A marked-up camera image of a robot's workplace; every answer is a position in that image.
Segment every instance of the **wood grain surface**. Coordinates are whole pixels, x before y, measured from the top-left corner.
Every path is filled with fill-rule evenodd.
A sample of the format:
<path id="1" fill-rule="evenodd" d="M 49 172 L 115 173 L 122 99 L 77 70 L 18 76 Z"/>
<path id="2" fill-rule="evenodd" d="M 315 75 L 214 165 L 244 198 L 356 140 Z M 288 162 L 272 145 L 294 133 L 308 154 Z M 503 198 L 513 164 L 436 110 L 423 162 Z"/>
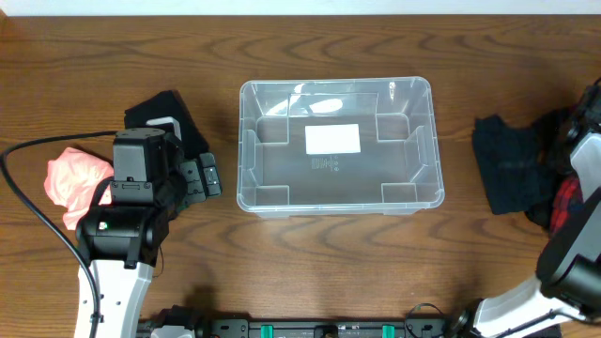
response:
<path id="1" fill-rule="evenodd" d="M 474 118 L 526 126 L 601 74 L 589 16 L 19 18 L 0 25 L 0 147 L 123 128 L 123 111 L 178 89 L 211 143 L 223 195 L 171 222 L 143 317 L 173 304 L 252 317 L 452 313 L 531 276 L 547 242 L 521 213 L 493 216 Z M 236 204 L 239 89 L 249 80 L 414 76 L 432 85 L 444 203 L 411 216 L 262 220 Z M 62 225 L 46 163 L 74 143 L 20 151 L 10 170 Z M 111 156 L 111 139 L 77 145 Z M 0 181 L 0 336 L 69 337 L 77 265 Z M 564 326 L 569 337 L 599 330 Z"/>

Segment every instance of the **white wall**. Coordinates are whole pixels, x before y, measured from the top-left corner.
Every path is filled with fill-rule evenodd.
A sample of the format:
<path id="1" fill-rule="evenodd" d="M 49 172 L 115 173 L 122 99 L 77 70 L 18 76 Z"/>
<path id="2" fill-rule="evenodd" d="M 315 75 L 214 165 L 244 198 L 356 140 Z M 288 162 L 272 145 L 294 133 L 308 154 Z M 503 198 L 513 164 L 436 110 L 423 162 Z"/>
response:
<path id="1" fill-rule="evenodd" d="M 601 14 L 601 0 L 0 0 L 8 16 Z"/>

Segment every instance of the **plastic bin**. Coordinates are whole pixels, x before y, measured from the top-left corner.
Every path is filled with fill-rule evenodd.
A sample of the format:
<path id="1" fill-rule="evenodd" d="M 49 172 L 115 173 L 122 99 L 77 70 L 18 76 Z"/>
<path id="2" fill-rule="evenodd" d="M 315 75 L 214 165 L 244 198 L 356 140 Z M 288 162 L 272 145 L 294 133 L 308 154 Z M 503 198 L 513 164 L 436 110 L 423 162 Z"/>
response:
<path id="1" fill-rule="evenodd" d="M 421 77 L 244 84 L 237 199 L 262 217 L 439 206 L 430 84 Z"/>

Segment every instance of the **green tape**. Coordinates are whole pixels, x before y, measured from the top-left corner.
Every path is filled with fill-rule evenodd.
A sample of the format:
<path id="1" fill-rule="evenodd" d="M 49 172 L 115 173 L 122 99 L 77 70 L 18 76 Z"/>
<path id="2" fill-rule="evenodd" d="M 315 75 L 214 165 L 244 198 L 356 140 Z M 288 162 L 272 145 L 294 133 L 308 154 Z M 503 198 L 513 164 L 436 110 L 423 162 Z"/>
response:
<path id="1" fill-rule="evenodd" d="M 273 338 L 273 326 L 263 325 L 261 326 L 261 338 Z"/>
<path id="2" fill-rule="evenodd" d="M 382 338 L 394 338 L 394 326 L 382 325 Z"/>

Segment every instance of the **crumpled pink fabric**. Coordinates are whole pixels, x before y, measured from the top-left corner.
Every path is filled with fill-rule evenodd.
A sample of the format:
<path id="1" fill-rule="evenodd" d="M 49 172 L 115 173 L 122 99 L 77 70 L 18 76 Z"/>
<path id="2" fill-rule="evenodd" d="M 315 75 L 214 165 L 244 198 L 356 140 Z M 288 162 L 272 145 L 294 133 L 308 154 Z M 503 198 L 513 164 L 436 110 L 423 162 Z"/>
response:
<path id="1" fill-rule="evenodd" d="M 89 210 L 96 186 L 114 172 L 107 161 L 72 147 L 65 149 L 58 159 L 48 161 L 44 189 L 56 205 L 67 208 L 63 215 L 67 229 L 75 230 L 79 219 Z M 111 204 L 109 189 L 100 203 Z"/>

